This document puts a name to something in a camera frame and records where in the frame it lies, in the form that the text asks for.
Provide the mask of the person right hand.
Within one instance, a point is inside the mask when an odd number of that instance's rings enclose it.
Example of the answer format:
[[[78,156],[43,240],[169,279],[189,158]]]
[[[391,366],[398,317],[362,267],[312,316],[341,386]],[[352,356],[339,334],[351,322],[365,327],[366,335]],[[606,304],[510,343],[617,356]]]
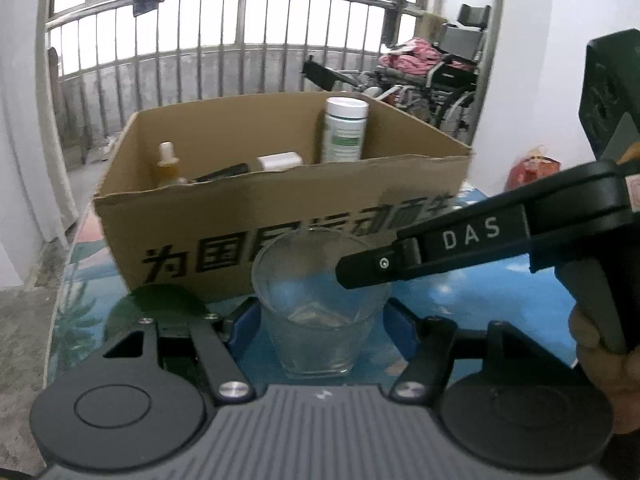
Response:
[[[639,349],[628,354],[608,352],[600,343],[600,333],[584,309],[576,304],[568,319],[576,342],[578,363],[587,377],[612,404],[614,431],[631,434],[639,429]]]

